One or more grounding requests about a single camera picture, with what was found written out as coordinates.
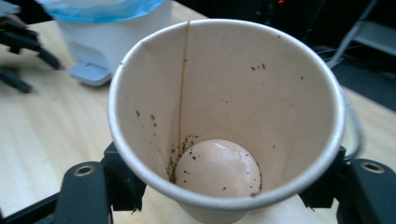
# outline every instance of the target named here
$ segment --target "table surface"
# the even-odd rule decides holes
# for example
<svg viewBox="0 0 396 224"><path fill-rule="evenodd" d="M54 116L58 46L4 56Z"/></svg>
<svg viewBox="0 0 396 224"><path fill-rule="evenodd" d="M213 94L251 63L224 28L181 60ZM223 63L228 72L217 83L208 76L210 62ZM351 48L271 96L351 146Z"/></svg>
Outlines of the table surface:
<svg viewBox="0 0 396 224"><path fill-rule="evenodd" d="M173 2L172 23L205 17ZM31 25L43 46L74 65L54 21ZM91 87L70 77L67 69L53 70L35 53L7 52L0 46L0 66L17 68L22 79L34 86L19 93L0 82L0 207L9 216L59 191L63 175L84 161L99 161L112 138L107 125L109 85ZM357 93L346 90L365 133L360 155L396 170L396 113ZM337 223L337 202L332 209L306 209L291 197L237 223ZM114 213L115 223L197 223L174 201L147 187L143 211Z"/></svg>

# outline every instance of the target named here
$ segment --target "plastic container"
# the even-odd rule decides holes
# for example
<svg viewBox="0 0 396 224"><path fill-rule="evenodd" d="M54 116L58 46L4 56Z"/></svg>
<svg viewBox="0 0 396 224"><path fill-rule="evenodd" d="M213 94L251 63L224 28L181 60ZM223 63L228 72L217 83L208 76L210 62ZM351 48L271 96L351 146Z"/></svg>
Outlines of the plastic container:
<svg viewBox="0 0 396 224"><path fill-rule="evenodd" d="M76 65L72 77L99 86L112 78L125 54L142 38L171 23L171 1L126 21L83 23L57 20Z"/></svg>

